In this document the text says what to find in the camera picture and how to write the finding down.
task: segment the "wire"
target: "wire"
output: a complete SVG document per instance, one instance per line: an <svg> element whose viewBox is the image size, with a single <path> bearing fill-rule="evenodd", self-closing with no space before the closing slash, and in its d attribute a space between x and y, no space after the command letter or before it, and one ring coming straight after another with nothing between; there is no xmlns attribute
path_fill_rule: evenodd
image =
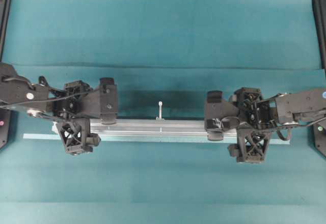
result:
<svg viewBox="0 0 326 224"><path fill-rule="evenodd" d="M25 77L14 77L14 76L11 76L11 77L7 77L7 78L4 78L3 79L3 81L12 81L12 80L18 80L18 81L26 82L27 85L29 86L29 88L31 90L34 90L34 87L33 87L32 83L30 82L30 80L28 80Z"/></svg>
<svg viewBox="0 0 326 224"><path fill-rule="evenodd" d="M37 113L36 118L41 118L41 119L45 119L45 120L51 120L51 121L55 121L55 122L65 122L66 120L60 117L55 117L55 116L50 116L47 115L45 113Z"/></svg>
<svg viewBox="0 0 326 224"><path fill-rule="evenodd" d="M273 126L277 126L276 122L274 120L270 121ZM277 136L279 136L280 140L282 141L289 141L291 139L291 128L287 129L287 135L284 136L280 130L276 131Z"/></svg>
<svg viewBox="0 0 326 224"><path fill-rule="evenodd" d="M276 94L276 95L274 95L274 96L272 96L272 97L270 97L270 98L266 98L266 99L262 99L262 100L259 100L259 101L257 101L257 103L264 103L264 102L272 102L272 101L274 101L276 98L278 98L278 97L283 97L283 96L285 96L285 95L288 95L288 94L282 94L282 93L278 93L278 94Z"/></svg>
<svg viewBox="0 0 326 224"><path fill-rule="evenodd" d="M238 122L240 122L240 119L239 119L239 117L237 117L237 116L226 116L226 117L223 117L223 118L221 119L221 121L226 120L226 119L237 119Z"/></svg>
<svg viewBox="0 0 326 224"><path fill-rule="evenodd" d="M79 115L74 114L74 113L72 113L72 112L69 112L69 111L67 111L67 110L60 110L60 111L58 111L58 113L67 113L67 114L73 116L74 118L83 118L82 116L79 116Z"/></svg>
<svg viewBox="0 0 326 224"><path fill-rule="evenodd" d="M18 103L8 103L8 104L5 104L5 105L0 105L0 108L7 108L8 106L17 106L17 105L22 105L22 104L27 104L27 103L55 102L55 101L60 101L60 100L72 98L72 97L79 96L79 95L94 93L96 91L98 91L98 89L88 91L88 92L75 93L75 94L65 96L65 97L61 97L61 98L50 98L50 99L44 99L44 100L31 100L31 101L24 101L24 102L18 102Z"/></svg>
<svg viewBox="0 0 326 224"><path fill-rule="evenodd" d="M306 125L300 125L300 124L288 124L288 125L282 125L282 126L277 126L277 127L273 127L273 128L270 128L270 129L261 129L261 130L257 130L259 132L267 132L267 131L277 131L277 130L285 130L285 129L292 129L292 128L295 128L295 127L309 127L309 126L312 126L316 123L319 123L321 121L324 121L326 120L326 117L323 117L323 118L320 118L318 120L315 120L315 121L312 121Z"/></svg>

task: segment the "teal table surface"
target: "teal table surface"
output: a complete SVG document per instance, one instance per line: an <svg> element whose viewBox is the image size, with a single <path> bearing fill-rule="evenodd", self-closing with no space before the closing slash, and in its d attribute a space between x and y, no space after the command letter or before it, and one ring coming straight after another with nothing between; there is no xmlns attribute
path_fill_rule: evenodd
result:
<svg viewBox="0 0 326 224"><path fill-rule="evenodd" d="M12 0L3 62L36 82L113 77L119 116L202 118L206 92L325 87L311 0ZM325 223L311 129L237 164L223 144L102 142L73 157L51 122L14 113L0 223Z"/></svg>

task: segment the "bracket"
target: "bracket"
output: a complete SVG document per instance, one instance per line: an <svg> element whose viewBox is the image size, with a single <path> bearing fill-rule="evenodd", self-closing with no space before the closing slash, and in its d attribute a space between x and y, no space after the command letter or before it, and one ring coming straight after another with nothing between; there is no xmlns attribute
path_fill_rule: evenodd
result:
<svg viewBox="0 0 326 224"><path fill-rule="evenodd" d="M97 134L90 132L90 119L88 118L57 123L57 129L66 153L71 155L93 152L92 147L97 147L101 141Z"/></svg>
<svg viewBox="0 0 326 224"><path fill-rule="evenodd" d="M320 124L315 124L313 126L314 137L315 137L315 147L326 157L326 129Z"/></svg>
<svg viewBox="0 0 326 224"><path fill-rule="evenodd" d="M261 163L264 161L269 146L271 133L252 136L253 129L237 129L237 144L228 147L231 157L236 162Z"/></svg>
<svg viewBox="0 0 326 224"><path fill-rule="evenodd" d="M0 109L0 148L2 148L8 141L10 116L10 110Z"/></svg>

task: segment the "white screw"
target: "white screw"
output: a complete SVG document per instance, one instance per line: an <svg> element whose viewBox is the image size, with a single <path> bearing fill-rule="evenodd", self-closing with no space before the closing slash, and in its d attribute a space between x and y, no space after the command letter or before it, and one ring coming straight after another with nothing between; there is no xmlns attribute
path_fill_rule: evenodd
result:
<svg viewBox="0 0 326 224"><path fill-rule="evenodd" d="M158 111L158 118L162 119L162 101L158 102L158 106L159 106L159 111Z"/></svg>
<svg viewBox="0 0 326 224"><path fill-rule="evenodd" d="M34 99L34 94L33 93L26 93L26 97L27 97L27 99L32 100L32 99Z"/></svg>

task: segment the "aluminum rail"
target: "aluminum rail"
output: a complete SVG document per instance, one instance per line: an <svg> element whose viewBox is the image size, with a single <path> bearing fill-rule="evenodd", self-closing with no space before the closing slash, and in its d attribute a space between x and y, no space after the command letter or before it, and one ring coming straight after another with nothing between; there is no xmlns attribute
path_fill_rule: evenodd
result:
<svg viewBox="0 0 326 224"><path fill-rule="evenodd" d="M56 134L24 134L26 139L60 139ZM103 125L99 119L91 119L91 132L99 134L104 142L162 142L162 143L235 143L236 130L224 133L223 141L209 141L204 121L196 120L138 120L118 119L116 124ZM289 144L289 141L271 139L271 144Z"/></svg>

